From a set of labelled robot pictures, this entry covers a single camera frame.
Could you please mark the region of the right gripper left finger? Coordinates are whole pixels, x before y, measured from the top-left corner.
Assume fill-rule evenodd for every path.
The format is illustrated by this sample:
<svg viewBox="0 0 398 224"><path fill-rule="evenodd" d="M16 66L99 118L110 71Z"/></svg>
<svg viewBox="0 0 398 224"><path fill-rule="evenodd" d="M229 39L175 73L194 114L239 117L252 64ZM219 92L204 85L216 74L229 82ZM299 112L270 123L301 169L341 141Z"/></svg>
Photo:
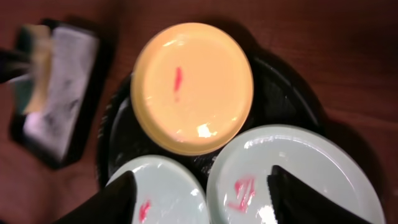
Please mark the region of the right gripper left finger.
<svg viewBox="0 0 398 224"><path fill-rule="evenodd" d="M126 171L54 224L131 224L136 197L134 174Z"/></svg>

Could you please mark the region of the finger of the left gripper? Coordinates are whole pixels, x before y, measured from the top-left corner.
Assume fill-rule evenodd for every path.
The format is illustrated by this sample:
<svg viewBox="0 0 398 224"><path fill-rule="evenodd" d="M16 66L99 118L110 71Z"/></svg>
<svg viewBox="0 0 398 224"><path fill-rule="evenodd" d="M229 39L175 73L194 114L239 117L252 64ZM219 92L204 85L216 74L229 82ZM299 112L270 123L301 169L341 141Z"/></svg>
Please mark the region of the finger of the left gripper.
<svg viewBox="0 0 398 224"><path fill-rule="evenodd" d="M1 83L25 75L30 69L31 61L27 54L1 49Z"/></svg>

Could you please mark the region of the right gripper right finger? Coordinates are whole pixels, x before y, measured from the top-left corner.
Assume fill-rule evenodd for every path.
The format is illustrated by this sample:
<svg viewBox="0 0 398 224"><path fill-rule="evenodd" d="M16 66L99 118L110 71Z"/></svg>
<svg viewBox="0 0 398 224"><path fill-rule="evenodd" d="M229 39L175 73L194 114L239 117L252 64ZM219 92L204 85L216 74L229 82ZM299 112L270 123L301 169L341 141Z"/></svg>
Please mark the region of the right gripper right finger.
<svg viewBox="0 0 398 224"><path fill-rule="evenodd" d="M267 176L274 216L281 224L370 224L332 202L281 166Z"/></svg>

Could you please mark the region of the green yellow sponge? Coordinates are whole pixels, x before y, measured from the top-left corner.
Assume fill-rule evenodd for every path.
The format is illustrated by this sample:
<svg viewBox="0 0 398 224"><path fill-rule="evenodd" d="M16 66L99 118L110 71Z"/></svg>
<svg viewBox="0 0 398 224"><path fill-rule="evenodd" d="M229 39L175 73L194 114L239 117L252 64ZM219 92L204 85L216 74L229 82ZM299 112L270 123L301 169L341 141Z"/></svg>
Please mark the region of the green yellow sponge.
<svg viewBox="0 0 398 224"><path fill-rule="evenodd" d="M16 50L29 59L27 71L14 81L17 112L39 112L47 101L51 76L53 40L50 28L32 24L22 26Z"/></svg>

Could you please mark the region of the yellow plate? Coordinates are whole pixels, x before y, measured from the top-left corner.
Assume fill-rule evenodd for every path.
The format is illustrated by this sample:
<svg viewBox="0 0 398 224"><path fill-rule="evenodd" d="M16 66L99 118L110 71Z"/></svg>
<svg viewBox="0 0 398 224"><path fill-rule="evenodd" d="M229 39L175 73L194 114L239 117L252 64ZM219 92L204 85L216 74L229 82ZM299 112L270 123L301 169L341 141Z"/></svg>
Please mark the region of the yellow plate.
<svg viewBox="0 0 398 224"><path fill-rule="evenodd" d="M131 102L144 132L160 147L196 156L223 147L251 109L252 70L240 45L214 26L168 27L134 65Z"/></svg>

